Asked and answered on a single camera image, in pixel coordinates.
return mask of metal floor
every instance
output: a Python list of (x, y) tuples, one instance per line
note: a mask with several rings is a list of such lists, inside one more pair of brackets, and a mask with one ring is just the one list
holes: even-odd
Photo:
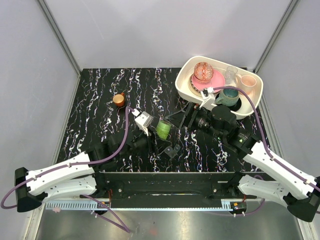
[[(248, 203), (248, 212), (258, 206)], [(302, 240), (298, 221), (286, 208), (267, 202), (254, 215), (215, 216), (208, 212), (121, 211), (132, 233), (95, 218), (89, 211), (45, 210), (36, 240)], [(110, 213), (105, 217), (115, 218)]]

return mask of green mug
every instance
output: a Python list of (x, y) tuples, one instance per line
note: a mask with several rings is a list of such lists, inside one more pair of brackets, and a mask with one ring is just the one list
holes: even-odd
[(235, 89), (223, 89), (219, 97), (214, 101), (215, 104), (222, 104), (227, 107), (235, 105), (239, 100), (239, 91)]

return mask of dish rack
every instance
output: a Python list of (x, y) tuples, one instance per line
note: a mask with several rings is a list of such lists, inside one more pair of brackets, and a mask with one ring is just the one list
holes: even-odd
[[(195, 94), (194, 91), (190, 89), (189, 81), (190, 81), (191, 75), (194, 73), (195, 65), (200, 62), (209, 63), (214, 70), (219, 71), (223, 75), (225, 75), (227, 67), (231, 66), (230, 64), (227, 64), (225, 62), (214, 60), (212, 58), (208, 58), (205, 56), (194, 56), (184, 64), (178, 76), (176, 77), (175, 88), (177, 89), (179, 95), (183, 99), (196, 104), (201, 104), (203, 102), (203, 99), (201, 96)], [(237, 67), (237, 69), (238, 69), (237, 74), (240, 74), (242, 76), (250, 75), (256, 79), (256, 85), (254, 86), (254, 89), (252, 90), (252, 92), (249, 94), (249, 97), (254, 103), (255, 108), (257, 108), (257, 106), (260, 103), (260, 99), (262, 97), (264, 82), (258, 75), (252, 72), (243, 70), (239, 67)], [(239, 97), (241, 99), (240, 109), (238, 111), (231, 111), (233, 114), (236, 115), (237, 120), (244, 119), (245, 117), (251, 115), (254, 112), (249, 101), (246, 99), (246, 97), (243, 96), (242, 94), (240, 94)], [(207, 109), (211, 111), (216, 106), (217, 106), (216, 104), (212, 103), (210, 107), (207, 107)]]

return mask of orange cup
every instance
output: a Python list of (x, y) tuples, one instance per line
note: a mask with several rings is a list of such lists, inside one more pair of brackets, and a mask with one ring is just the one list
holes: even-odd
[(115, 105), (117, 105), (118, 107), (123, 107), (123, 105), (125, 105), (125, 94), (121, 93), (121, 94), (117, 94), (113, 97), (113, 102)]

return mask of marble tabletop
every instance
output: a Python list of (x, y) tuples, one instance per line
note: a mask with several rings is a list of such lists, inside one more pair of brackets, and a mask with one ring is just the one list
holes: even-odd
[[(58, 162), (70, 159), (107, 136), (124, 128), (124, 107), (112, 101), (125, 94), (125, 104), (153, 116), (152, 127), (165, 116), (184, 108), (188, 102), (178, 95), (175, 80), (180, 68), (92, 68), (84, 69), (58, 155)], [(257, 136), (256, 119), (250, 115), (238, 124)], [(136, 125), (130, 117), (130, 130)], [(239, 160), (216, 137), (201, 131), (171, 128), (168, 140), (179, 144), (178, 154), (170, 159), (137, 152), (118, 160), (117, 172), (255, 172), (255, 166)]]

